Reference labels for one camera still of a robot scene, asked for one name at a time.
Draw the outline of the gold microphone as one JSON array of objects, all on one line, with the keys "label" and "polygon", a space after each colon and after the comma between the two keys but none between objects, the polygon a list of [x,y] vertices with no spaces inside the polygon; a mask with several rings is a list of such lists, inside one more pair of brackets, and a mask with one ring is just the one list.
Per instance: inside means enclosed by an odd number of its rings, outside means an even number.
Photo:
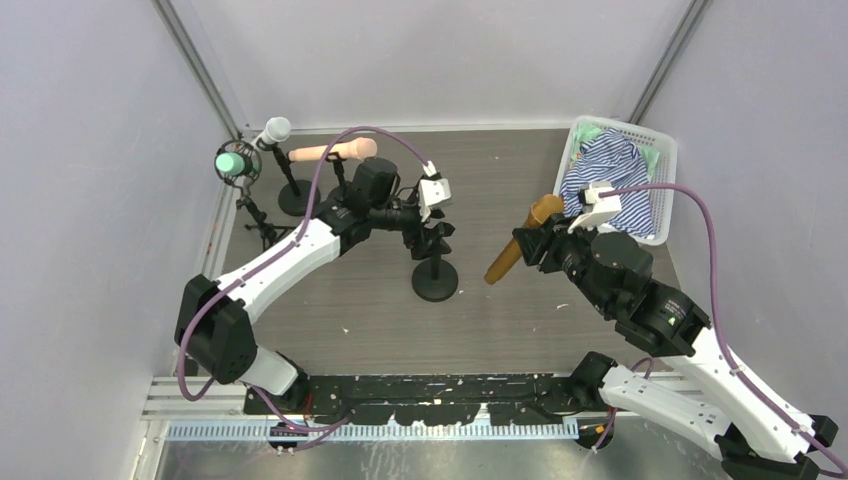
[{"label": "gold microphone", "polygon": [[528,242],[534,240],[534,230],[541,227],[551,215],[564,211],[564,200],[555,194],[546,194],[535,201],[528,212],[526,220],[519,229],[516,229],[507,245],[489,266],[484,275],[484,281],[488,285],[499,282],[521,259]]}]

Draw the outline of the black stand with clip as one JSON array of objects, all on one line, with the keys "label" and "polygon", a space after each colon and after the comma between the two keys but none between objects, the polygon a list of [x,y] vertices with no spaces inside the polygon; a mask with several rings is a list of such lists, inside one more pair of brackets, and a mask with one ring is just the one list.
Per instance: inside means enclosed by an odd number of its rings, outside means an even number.
[{"label": "black stand with clip", "polygon": [[455,267],[443,259],[444,255],[452,252],[451,247],[444,241],[444,254],[419,260],[411,277],[413,291],[421,299],[428,302],[443,302],[449,299],[458,288],[458,273]]}]

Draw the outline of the black shock mount stand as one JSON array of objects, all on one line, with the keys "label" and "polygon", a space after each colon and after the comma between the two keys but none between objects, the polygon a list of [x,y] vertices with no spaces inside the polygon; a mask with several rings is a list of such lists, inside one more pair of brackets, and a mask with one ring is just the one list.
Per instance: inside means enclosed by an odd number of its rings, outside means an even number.
[{"label": "black shock mount stand", "polygon": [[330,152],[327,155],[326,162],[331,164],[333,167],[333,172],[337,180],[337,186],[331,190],[331,192],[327,195],[326,199],[321,203],[321,207],[323,209],[329,209],[331,206],[343,205],[344,201],[346,200],[347,190],[348,187],[351,185],[351,182],[348,181],[345,177],[344,163],[346,161],[347,158],[341,156],[339,153],[336,152]]}]

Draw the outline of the pink microphone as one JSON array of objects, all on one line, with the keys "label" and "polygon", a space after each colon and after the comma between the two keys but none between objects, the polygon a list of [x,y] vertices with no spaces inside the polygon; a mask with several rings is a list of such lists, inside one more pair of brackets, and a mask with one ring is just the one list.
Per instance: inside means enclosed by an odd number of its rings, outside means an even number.
[{"label": "pink microphone", "polygon": [[292,162],[365,160],[378,152],[377,142],[366,137],[335,144],[325,154],[327,148],[327,145],[320,145],[294,149],[288,153],[288,158]]}]

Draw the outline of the white microphone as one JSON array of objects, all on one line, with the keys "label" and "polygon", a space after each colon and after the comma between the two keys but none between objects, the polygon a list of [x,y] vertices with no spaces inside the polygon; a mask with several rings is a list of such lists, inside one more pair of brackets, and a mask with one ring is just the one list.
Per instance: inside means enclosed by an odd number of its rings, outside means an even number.
[{"label": "white microphone", "polygon": [[251,145],[260,151],[272,151],[289,138],[291,129],[291,122],[287,118],[270,118],[264,129],[251,141]]}]

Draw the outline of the green microphone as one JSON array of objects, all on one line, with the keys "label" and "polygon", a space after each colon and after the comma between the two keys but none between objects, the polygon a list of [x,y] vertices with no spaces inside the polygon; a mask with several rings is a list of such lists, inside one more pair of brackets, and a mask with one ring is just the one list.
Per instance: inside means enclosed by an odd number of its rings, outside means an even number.
[{"label": "green microphone", "polygon": [[220,153],[215,158],[215,168],[222,176],[237,177],[243,175],[247,162],[245,158],[236,152]]}]

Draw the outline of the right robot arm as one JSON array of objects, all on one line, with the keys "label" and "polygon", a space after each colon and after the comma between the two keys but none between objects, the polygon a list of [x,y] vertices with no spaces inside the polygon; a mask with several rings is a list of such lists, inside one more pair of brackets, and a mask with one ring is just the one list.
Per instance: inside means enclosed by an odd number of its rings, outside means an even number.
[{"label": "right robot arm", "polygon": [[524,262],[564,273],[615,330],[652,359],[677,369],[701,400],[653,383],[598,352],[586,354],[570,379],[582,403],[629,410],[697,444],[733,479],[816,479],[809,453],[832,444],[838,426],[790,406],[767,386],[740,377],[718,342],[717,328],[690,297],[652,277],[653,257],[624,233],[568,229],[555,215],[512,236]]}]

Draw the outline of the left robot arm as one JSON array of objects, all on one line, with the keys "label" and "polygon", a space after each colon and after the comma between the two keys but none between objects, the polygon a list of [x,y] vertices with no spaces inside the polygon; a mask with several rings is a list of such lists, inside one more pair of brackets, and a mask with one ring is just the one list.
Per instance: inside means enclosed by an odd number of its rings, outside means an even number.
[{"label": "left robot arm", "polygon": [[397,167],[383,158],[360,163],[340,186],[276,245],[244,266],[185,286],[174,339],[180,351],[220,384],[242,382],[285,394],[300,372],[284,355],[258,345],[253,325],[280,296],[319,267],[367,240],[375,230],[399,231],[415,260],[445,255],[454,231],[443,210],[448,180],[432,163],[405,199]]}]

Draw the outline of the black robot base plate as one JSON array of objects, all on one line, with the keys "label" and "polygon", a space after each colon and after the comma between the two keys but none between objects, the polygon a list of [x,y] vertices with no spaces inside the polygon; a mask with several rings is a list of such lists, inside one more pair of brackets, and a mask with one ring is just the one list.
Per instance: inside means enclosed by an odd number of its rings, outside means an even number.
[{"label": "black robot base plate", "polygon": [[465,375],[314,375],[263,399],[250,389],[244,412],[303,415],[320,424],[468,425],[487,414],[494,426],[552,425],[609,411],[600,397],[566,376],[546,373]]}]

